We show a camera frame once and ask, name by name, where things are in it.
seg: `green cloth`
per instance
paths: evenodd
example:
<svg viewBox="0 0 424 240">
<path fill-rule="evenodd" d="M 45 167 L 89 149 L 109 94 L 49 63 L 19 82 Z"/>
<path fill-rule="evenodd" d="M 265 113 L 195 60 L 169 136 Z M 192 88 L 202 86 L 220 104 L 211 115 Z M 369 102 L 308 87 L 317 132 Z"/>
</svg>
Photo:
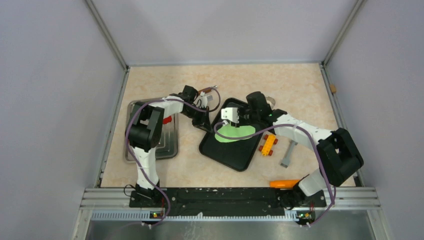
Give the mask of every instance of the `green cloth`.
<svg viewBox="0 0 424 240">
<path fill-rule="evenodd" d="M 253 126 L 235 127 L 235 126 L 231 126 L 230 124 L 225 125 L 221 127 L 220 129 L 218 129 L 218 133 L 226 137 L 231 137 L 231 138 L 244 137 L 250 134 L 254 134 L 255 132 L 256 132 L 256 129 Z M 215 139 L 220 143 L 232 143 L 232 142 L 238 141 L 238 140 L 226 139 L 226 138 L 218 136 L 217 134 L 215 134 Z"/>
</svg>

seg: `gray wall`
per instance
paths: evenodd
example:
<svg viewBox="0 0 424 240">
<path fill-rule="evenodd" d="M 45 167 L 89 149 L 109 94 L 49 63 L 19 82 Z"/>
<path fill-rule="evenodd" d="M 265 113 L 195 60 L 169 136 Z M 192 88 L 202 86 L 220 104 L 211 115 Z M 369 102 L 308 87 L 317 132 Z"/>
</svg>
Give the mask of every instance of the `gray wall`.
<svg viewBox="0 0 424 240">
<path fill-rule="evenodd" d="M 123 70 L 82 0 L 0 1 L 0 239 L 69 239 Z"/>
<path fill-rule="evenodd" d="M 317 62 L 355 0 L 94 0 L 129 65 Z"/>
<path fill-rule="evenodd" d="M 424 1 L 368 1 L 329 66 L 396 239 L 423 239 Z"/>
</svg>

